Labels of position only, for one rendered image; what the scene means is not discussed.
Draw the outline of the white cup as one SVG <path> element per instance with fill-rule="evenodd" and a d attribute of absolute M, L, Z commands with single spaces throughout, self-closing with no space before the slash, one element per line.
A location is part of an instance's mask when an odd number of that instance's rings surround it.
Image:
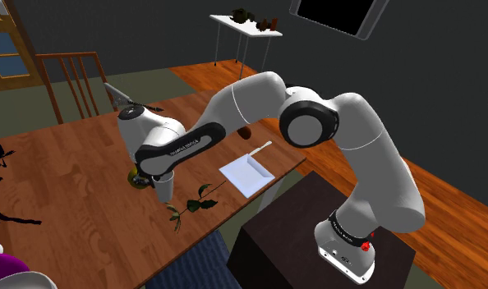
<path fill-rule="evenodd" d="M 152 176 L 154 190 L 158 200 L 167 203 L 173 198 L 174 171 L 163 174 L 161 177 Z"/>

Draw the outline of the wooden framed window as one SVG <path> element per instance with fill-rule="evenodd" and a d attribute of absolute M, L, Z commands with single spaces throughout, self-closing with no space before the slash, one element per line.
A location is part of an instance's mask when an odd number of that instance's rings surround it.
<path fill-rule="evenodd" d="M 12 0 L 0 0 L 0 91 L 43 84 L 35 53 L 11 4 Z"/>

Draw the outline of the wooden chair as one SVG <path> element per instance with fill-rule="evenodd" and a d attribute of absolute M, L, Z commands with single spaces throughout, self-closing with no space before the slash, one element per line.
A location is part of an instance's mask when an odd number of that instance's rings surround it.
<path fill-rule="evenodd" d="M 94 60 L 94 64 L 98 70 L 101 81 L 103 83 L 107 83 L 107 77 L 96 52 L 46 53 L 36 54 L 35 57 L 39 65 L 42 81 L 48 92 L 54 116 L 56 117 L 59 125 L 63 124 L 64 121 L 44 63 L 45 60 L 55 59 L 58 61 L 60 67 L 62 68 L 62 73 L 67 80 L 71 94 L 75 100 L 75 104 L 81 119 L 85 119 L 84 112 L 87 112 L 88 117 L 100 115 L 98 105 L 94 100 L 94 93 L 91 89 L 85 65 L 83 63 L 83 59 L 85 57 L 91 57 Z"/>

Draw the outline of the purple round object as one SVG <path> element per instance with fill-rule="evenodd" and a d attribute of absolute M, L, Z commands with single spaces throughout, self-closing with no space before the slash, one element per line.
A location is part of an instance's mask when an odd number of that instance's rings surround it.
<path fill-rule="evenodd" d="M 29 270 L 29 267 L 18 258 L 0 253 L 0 279 Z"/>

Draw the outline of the green leafy flower stem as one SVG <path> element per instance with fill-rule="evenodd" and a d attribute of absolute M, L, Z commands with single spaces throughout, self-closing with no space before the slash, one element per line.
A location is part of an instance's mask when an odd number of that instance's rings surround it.
<path fill-rule="evenodd" d="M 183 210 L 177 209 L 173 204 L 166 203 L 166 209 L 172 212 L 170 221 L 175 221 L 174 231 L 179 233 L 182 227 L 182 215 L 185 212 L 195 213 L 200 209 L 211 209 L 213 208 L 218 201 L 217 200 L 208 200 L 207 197 L 217 190 L 221 185 L 223 185 L 225 181 L 218 184 L 215 188 L 210 189 L 211 184 L 204 184 L 199 187 L 198 189 L 198 199 L 197 200 L 188 200 L 186 202 L 186 208 Z"/>

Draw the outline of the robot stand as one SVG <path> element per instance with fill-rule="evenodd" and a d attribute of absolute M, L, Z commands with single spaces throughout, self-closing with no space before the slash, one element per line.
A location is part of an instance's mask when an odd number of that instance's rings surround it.
<path fill-rule="evenodd" d="M 310 172 L 246 222 L 227 262 L 242 289 L 403 289 L 416 252 L 375 230 L 375 271 L 357 285 L 321 258 L 314 230 L 346 196 Z"/>

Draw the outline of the yellow round object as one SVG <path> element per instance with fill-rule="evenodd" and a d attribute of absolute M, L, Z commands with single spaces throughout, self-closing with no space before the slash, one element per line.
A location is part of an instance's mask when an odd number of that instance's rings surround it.
<path fill-rule="evenodd" d="M 141 177 L 141 175 L 139 174 L 137 168 L 133 167 L 127 175 L 127 181 L 132 187 L 138 190 L 143 190 L 145 188 L 139 186 L 139 177 Z"/>

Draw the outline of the white square plate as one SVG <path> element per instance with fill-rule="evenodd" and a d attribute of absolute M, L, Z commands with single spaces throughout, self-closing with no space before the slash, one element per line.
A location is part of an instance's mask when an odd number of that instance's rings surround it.
<path fill-rule="evenodd" d="M 275 178 L 250 154 L 233 160 L 219 170 L 248 199 Z"/>

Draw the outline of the wooden table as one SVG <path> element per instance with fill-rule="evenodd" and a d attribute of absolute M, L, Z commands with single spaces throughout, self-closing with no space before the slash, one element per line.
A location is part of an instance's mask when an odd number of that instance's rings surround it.
<path fill-rule="evenodd" d="M 179 210 L 200 186 L 225 181 L 207 197 L 218 203 L 185 212 L 176 233 L 154 190 L 129 185 L 116 113 L 8 136 L 1 145 L 15 153 L 0 167 L 0 211 L 42 224 L 2 222 L 0 244 L 58 289 L 136 289 L 248 205 L 219 169 L 269 140 L 253 157 L 280 180 L 304 156 L 262 122 L 249 140 L 231 134 L 176 166 L 169 203 Z"/>

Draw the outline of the white side table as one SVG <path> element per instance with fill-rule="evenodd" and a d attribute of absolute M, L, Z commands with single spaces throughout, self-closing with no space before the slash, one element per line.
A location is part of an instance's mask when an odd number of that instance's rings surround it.
<path fill-rule="evenodd" d="M 246 55 L 247 55 L 247 50 L 249 46 L 250 39 L 267 39 L 267 45 L 265 49 L 265 55 L 264 59 L 262 62 L 261 66 L 261 71 L 264 70 L 265 67 L 265 61 L 267 59 L 267 54 L 269 51 L 269 46 L 271 43 L 272 38 L 279 38 L 282 37 L 283 34 L 281 32 L 278 32 L 277 30 L 271 30 L 271 29 L 266 29 L 264 31 L 260 31 L 258 28 L 256 28 L 256 24 L 251 21 L 246 21 L 243 24 L 238 24 L 230 19 L 230 16 L 226 15 L 209 15 L 209 18 L 217 23 L 217 36 L 216 36 L 216 44 L 215 44 L 215 52 L 214 52 L 214 66 L 217 66 L 218 63 L 218 53 L 219 53 L 219 38 L 220 38 L 220 32 L 221 32 L 221 27 L 224 25 L 232 30 L 237 31 L 240 36 L 239 36 L 239 41 L 238 41 L 238 46 L 237 46 L 237 56 L 235 58 L 236 62 L 241 62 L 241 70 L 240 70 L 240 75 L 239 79 L 242 78 L 242 73 L 243 73 L 243 68 L 245 65 L 245 60 L 246 60 Z M 239 59 L 239 53 L 240 53 L 240 47 L 241 47 L 241 41 L 243 38 L 246 38 L 245 46 L 244 46 L 244 52 L 242 54 L 242 59 Z"/>

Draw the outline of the white spoon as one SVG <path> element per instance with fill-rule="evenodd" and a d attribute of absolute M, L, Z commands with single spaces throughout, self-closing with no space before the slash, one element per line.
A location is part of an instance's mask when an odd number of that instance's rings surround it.
<path fill-rule="evenodd" d="M 259 148 L 256 148 L 256 149 L 252 150 L 252 151 L 249 153 L 249 155 L 250 155 L 250 156 L 252 156 L 252 155 L 254 155 L 254 154 L 256 154 L 256 153 L 260 152 L 262 149 L 264 149 L 265 147 L 267 147 L 268 145 L 271 145 L 271 144 L 272 144 L 272 141 L 271 141 L 271 140 L 269 140 L 269 141 L 267 141 L 265 144 L 261 145 Z"/>

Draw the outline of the black wall screen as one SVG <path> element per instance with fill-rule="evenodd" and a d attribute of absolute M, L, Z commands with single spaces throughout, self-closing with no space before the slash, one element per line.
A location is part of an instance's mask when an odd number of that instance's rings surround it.
<path fill-rule="evenodd" d="M 389 0 L 292 0 L 289 13 L 367 40 Z"/>

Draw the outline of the blue striped rug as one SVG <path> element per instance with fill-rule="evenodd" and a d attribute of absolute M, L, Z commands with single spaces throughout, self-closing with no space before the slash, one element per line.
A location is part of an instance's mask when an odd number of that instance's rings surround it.
<path fill-rule="evenodd" d="M 151 278 L 145 289 L 242 289 L 227 267 L 228 258 L 216 230 Z"/>

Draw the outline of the white round object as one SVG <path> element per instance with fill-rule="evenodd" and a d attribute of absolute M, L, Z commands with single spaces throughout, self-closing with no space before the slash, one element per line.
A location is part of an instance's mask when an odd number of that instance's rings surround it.
<path fill-rule="evenodd" d="M 48 276 L 29 271 L 0 279 L 0 289 L 58 289 L 58 287 Z"/>

